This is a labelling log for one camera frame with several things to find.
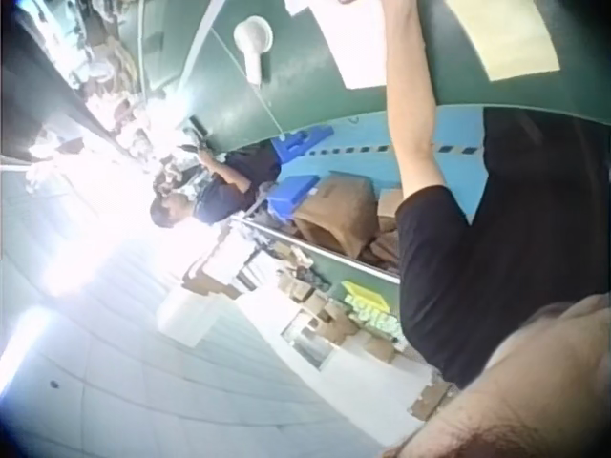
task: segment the blue plastic crate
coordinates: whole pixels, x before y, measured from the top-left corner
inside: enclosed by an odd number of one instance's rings
[[[271,142],[278,153],[282,164],[303,156],[325,138],[333,135],[331,126],[316,126],[294,134],[285,134],[284,138],[272,138]]]
[[[306,200],[320,178],[316,175],[288,177],[267,196],[269,208],[284,221],[293,219],[293,212]]]

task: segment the workbench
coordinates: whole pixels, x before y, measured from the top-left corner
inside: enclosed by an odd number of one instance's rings
[[[191,47],[189,37],[195,35],[204,11],[202,3],[206,2],[185,0],[179,8],[171,8],[167,0],[144,4],[143,36],[162,31],[165,38],[159,55],[144,59],[152,86],[180,75]],[[592,3],[537,0],[561,70],[490,82],[444,0],[421,1],[437,103],[528,107],[611,124],[611,41],[604,18],[588,12]],[[161,18],[152,17],[153,6],[163,11]],[[235,26],[250,15],[267,19],[274,32],[274,45],[263,55],[260,89],[247,83],[243,55],[233,39]],[[155,26],[149,27],[152,21]],[[226,0],[178,96],[184,116],[196,115],[212,133],[213,146],[222,150],[332,119],[386,110],[384,87],[344,87],[311,12],[291,17],[284,0]]]

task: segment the raised arm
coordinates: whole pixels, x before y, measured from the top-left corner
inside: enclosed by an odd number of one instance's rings
[[[404,198],[445,184],[434,161],[435,99],[416,0],[383,0],[390,139]]]
[[[234,184],[242,194],[250,188],[251,181],[237,170],[218,162],[207,151],[200,150],[200,162],[207,167],[213,174],[219,174],[227,184]]]

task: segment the paper sheet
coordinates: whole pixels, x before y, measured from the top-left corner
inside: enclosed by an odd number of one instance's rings
[[[386,85],[386,36],[380,0],[342,5],[310,0],[309,7],[348,89]]]
[[[309,0],[284,0],[286,10],[291,16],[294,16],[298,12],[302,12],[308,6]]]
[[[491,81],[560,70],[534,0],[446,0]]]

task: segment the black t-shirt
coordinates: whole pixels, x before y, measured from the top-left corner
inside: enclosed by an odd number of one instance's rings
[[[259,186],[274,181],[280,174],[280,160],[271,141],[266,140],[227,154],[225,165],[235,169],[251,182],[242,193],[227,184],[218,174],[197,197],[194,216],[206,224],[222,221],[234,213],[247,210],[257,198]]]
[[[473,223],[444,186],[397,211],[403,330],[461,387],[541,307],[609,290],[608,130],[501,109],[485,125]]]

